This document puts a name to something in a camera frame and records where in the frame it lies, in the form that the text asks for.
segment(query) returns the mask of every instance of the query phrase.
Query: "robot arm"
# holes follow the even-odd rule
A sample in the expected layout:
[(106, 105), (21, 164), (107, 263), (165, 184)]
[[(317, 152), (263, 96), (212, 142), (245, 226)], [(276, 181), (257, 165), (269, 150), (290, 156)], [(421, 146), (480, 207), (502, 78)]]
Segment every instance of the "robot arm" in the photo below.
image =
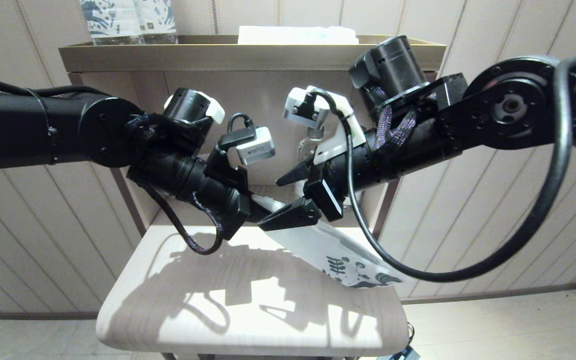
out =
[[(339, 204), (348, 196), (366, 239), (394, 269), (425, 281), (461, 281), (485, 274), (518, 253), (546, 218), (576, 145), (576, 57), (559, 63), (551, 57), (516, 57), (491, 66), (470, 86), (461, 74), (428, 84), (405, 36), (380, 43), (360, 56), (350, 77), (361, 91), (376, 129), (365, 132), (365, 143), (352, 141), (352, 116), (337, 109), (337, 100), (322, 89), (306, 90), (293, 114), (308, 117), (308, 96), (326, 100), (345, 134), (345, 153), (323, 162), (320, 149), (277, 181), (286, 185), (306, 180), (304, 198), (259, 223), (282, 230), (316, 224), (321, 214), (340, 219)], [(485, 145), (503, 150), (555, 144), (550, 169), (537, 201), (514, 236), (498, 251), (468, 268), (428, 273), (390, 256), (371, 231), (357, 204), (355, 191), (389, 182), (402, 175)]]
[[(246, 221), (256, 223), (270, 213), (250, 200), (246, 169), (231, 167), (227, 157), (230, 148), (236, 148), (243, 164), (274, 155), (268, 129), (237, 114), (246, 117), (246, 126), (232, 130), (231, 118), (228, 133), (204, 161), (199, 150), (225, 114), (204, 93), (180, 88), (163, 114), (149, 114), (80, 86), (31, 90), (0, 82), (0, 90), (5, 91), (0, 92), (0, 169), (80, 161), (130, 166), (128, 178), (150, 194), (202, 255), (214, 253)], [(217, 227), (215, 245), (196, 244), (158, 191), (210, 216)]]
[[(491, 66), (468, 86), (460, 73), (427, 82), (405, 36), (380, 43), (350, 68), (353, 85), (375, 129), (361, 130), (343, 96), (310, 87), (293, 89), (284, 116), (318, 128), (327, 114), (339, 118), (335, 135), (310, 159), (277, 180), (306, 180), (304, 197), (269, 214), (251, 200), (246, 169), (226, 157), (236, 148), (242, 164), (274, 155), (267, 129), (244, 114), (208, 160), (197, 157), (212, 124), (224, 117), (217, 101), (178, 89), (163, 114), (82, 88), (29, 90), (0, 82), (0, 168), (91, 160), (130, 166), (128, 177), (157, 201), (192, 250), (217, 250), (245, 221), (266, 231), (298, 228), (343, 216), (350, 197), (364, 235), (387, 264), (428, 281), (459, 281), (484, 274), (516, 254), (541, 225), (562, 183), (576, 145), (576, 59), (516, 57)], [(243, 129), (232, 123), (244, 118)], [(544, 187), (518, 232), (482, 262), (450, 273), (426, 273), (393, 259), (374, 239), (354, 192), (485, 145), (514, 150), (555, 143)], [(192, 203), (217, 227), (212, 248), (198, 247), (156, 191)]]

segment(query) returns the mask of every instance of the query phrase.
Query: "striped wallpaper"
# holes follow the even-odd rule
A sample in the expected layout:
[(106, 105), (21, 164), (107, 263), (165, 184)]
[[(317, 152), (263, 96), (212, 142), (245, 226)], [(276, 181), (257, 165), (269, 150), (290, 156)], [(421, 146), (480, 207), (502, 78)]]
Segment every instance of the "striped wallpaper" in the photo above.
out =
[[(576, 55), (576, 0), (173, 0), (173, 5), (179, 34), (236, 34), (239, 25), (342, 25), (359, 34), (406, 34), (446, 44), (442, 72), (461, 71), (468, 80), (516, 55)], [(0, 0), (4, 82), (35, 88), (68, 84), (57, 48), (86, 41), (78, 0)], [(137, 98), (134, 89), (123, 91)], [(382, 243), (407, 264), (429, 271), (481, 259), (512, 233), (532, 203), (549, 150), (475, 148), (406, 176)], [(98, 310), (140, 238), (108, 169), (82, 162), (0, 170), (0, 312)], [(418, 299), (574, 282), (576, 151), (548, 223), (520, 255), (471, 281), (410, 282), (398, 292)]]

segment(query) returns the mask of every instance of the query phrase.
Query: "black cable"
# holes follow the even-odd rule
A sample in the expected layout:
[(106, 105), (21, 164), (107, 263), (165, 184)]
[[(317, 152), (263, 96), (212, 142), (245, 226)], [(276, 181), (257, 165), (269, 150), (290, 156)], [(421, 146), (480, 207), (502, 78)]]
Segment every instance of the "black cable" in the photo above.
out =
[(203, 207), (203, 205), (201, 205), (201, 203), (199, 203), (194, 192), (192, 193), (192, 198), (194, 200), (195, 207), (199, 208), (204, 213), (206, 213), (210, 217), (215, 228), (217, 228), (217, 234), (214, 237), (214, 243), (210, 248), (204, 248), (197, 242), (195, 242), (195, 240), (188, 234), (181, 221), (179, 221), (177, 214), (175, 214), (174, 210), (172, 209), (172, 207), (170, 207), (169, 203), (167, 203), (167, 201), (157, 191), (155, 191), (155, 189), (153, 189), (153, 187), (150, 184), (148, 184), (144, 180), (140, 180), (138, 184), (148, 193), (148, 195), (152, 198), (152, 200), (154, 200), (155, 203), (157, 203), (159, 207), (164, 211), (166, 216), (170, 219), (170, 223), (172, 223), (174, 228), (179, 232), (179, 235), (181, 235), (183, 241), (185, 241), (190, 250), (194, 251), (199, 255), (210, 255), (215, 251), (217, 251), (222, 246), (222, 242), (224, 241), (224, 239), (222, 238), (221, 224), (217, 221), (217, 219), (215, 219), (210, 210), (206, 209), (205, 207)]
[(410, 337), (408, 338), (407, 346), (410, 346), (410, 344), (412, 344), (412, 340), (415, 338), (415, 327), (410, 323), (410, 321), (408, 322), (408, 329), (410, 330), (411, 334)]
[(335, 114), (343, 126), (343, 131), (345, 132), (345, 162), (346, 162), (346, 180), (348, 187), (348, 196), (350, 197), (350, 203), (352, 204), (352, 210), (354, 211), (355, 217), (359, 223), (361, 231), (365, 235), (366, 239), (372, 246), (372, 248), (377, 251), (381, 258), (389, 264), (394, 269), (424, 281), (431, 281), (434, 283), (452, 283), (455, 281), (468, 280), (471, 278), (476, 278), (492, 271), (494, 268), (502, 265), (512, 258), (516, 253), (518, 253), (528, 241), (533, 237), (535, 232), (546, 219), (548, 212), (550, 211), (557, 193), (562, 186), (564, 176), (566, 174), (566, 169), (568, 168), (568, 163), (570, 160), (570, 153), (572, 150), (572, 110), (570, 107), (570, 87), (569, 87), (569, 74), (571, 70), (576, 69), (576, 57), (566, 59), (558, 64), (555, 69), (553, 88), (554, 88), (554, 103), (555, 103), (555, 141), (554, 148), (552, 151), (552, 158), (550, 160), (550, 167), (548, 173), (546, 174), (546, 179), (541, 187), (537, 201), (530, 210), (528, 217), (524, 219), (521, 227), (512, 235), (510, 240), (508, 240), (501, 248), (496, 250), (486, 259), (483, 259), (476, 264), (468, 266), (463, 269), (458, 269), (455, 271), (448, 271), (443, 273), (433, 273), (427, 271), (421, 271), (418, 269), (410, 268), (407, 265), (402, 264), (393, 256), (390, 255), (382, 246), (377, 242), (372, 232), (366, 224), (366, 219), (364, 214), (359, 207), (357, 198), (355, 197), (355, 185), (353, 180), (353, 136), (350, 131), (350, 126), (346, 120), (344, 114), (342, 114), (332, 99), (332, 97), (323, 89), (314, 89), (311, 94), (322, 96), (324, 100), (328, 103), (330, 111)]
[(161, 125), (170, 121), (169, 117), (162, 114), (144, 113), (133, 115), (132, 119), (125, 123), (123, 130), (126, 139), (130, 143), (130, 163), (134, 164), (148, 150), (149, 144), (158, 139), (158, 133), (151, 129), (152, 125)]
[(252, 119), (250, 118), (250, 116), (247, 116), (247, 114), (244, 114), (243, 112), (235, 112), (234, 114), (232, 114), (232, 116), (228, 120), (228, 125), (226, 128), (227, 133), (233, 132), (233, 124), (235, 123), (235, 120), (237, 120), (240, 117), (242, 117), (244, 119), (244, 125), (247, 128), (254, 126), (254, 123), (252, 122)]
[[(6, 92), (8, 94), (13, 95), (20, 95), (20, 96), (29, 96), (28, 90), (25, 88), (21, 88), (19, 86), (6, 84), (6, 82), (0, 81), (0, 91)], [(98, 89), (91, 88), (89, 86), (83, 85), (71, 85), (71, 86), (59, 86), (56, 88), (46, 88), (46, 89), (34, 89), (35, 94), (43, 97), (48, 96), (57, 96), (62, 94), (69, 94), (73, 92), (87, 92), (90, 94), (100, 94), (109, 96), (107, 93), (103, 91), (99, 91)]]
[(30, 94), (31, 96), (33, 96), (35, 98), (35, 100), (37, 100), (37, 102), (39, 103), (39, 106), (41, 107), (41, 111), (43, 112), (43, 118), (46, 121), (46, 136), (50, 139), (50, 165), (54, 166), (54, 164), (57, 163), (57, 156), (55, 155), (56, 151), (56, 147), (57, 147), (57, 130), (52, 127), (50, 125), (50, 112), (48, 112), (48, 106), (46, 105), (46, 102), (44, 101), (44, 99), (39, 96), (39, 94), (34, 91), (33, 89), (25, 89), (26, 92), (28, 92), (28, 94)]
[(55, 88), (36, 89), (35, 92), (44, 97), (71, 94), (74, 92), (86, 92), (88, 94), (111, 96), (109, 93), (105, 93), (101, 90), (91, 88), (90, 86), (85, 85), (68, 85), (68, 86), (58, 86)]

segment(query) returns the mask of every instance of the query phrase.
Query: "plastic bottle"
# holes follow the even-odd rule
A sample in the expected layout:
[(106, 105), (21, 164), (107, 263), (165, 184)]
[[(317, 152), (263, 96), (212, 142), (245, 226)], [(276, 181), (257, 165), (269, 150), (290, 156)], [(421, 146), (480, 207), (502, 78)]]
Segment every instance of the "plastic bottle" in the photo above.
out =
[(133, 0), (79, 0), (79, 4), (94, 45), (144, 44)]
[[(297, 147), (298, 161), (302, 162), (315, 154), (315, 149), (317, 149), (317, 146), (323, 141), (323, 135), (323, 127), (321, 129), (308, 128), (306, 137), (301, 139), (299, 146)], [(304, 196), (304, 184), (306, 184), (306, 180), (299, 180), (294, 183), (295, 198), (301, 198)]]
[(172, 0), (134, 0), (146, 44), (178, 43)]

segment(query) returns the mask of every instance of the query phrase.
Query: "floor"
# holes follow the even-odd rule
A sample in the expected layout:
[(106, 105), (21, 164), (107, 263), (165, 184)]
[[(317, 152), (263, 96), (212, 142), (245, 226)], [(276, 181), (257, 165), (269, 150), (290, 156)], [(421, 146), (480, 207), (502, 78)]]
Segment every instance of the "floor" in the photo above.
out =
[[(576, 359), (576, 290), (405, 305), (423, 360)], [(0, 360), (161, 360), (104, 346), (95, 323), (0, 320)]]

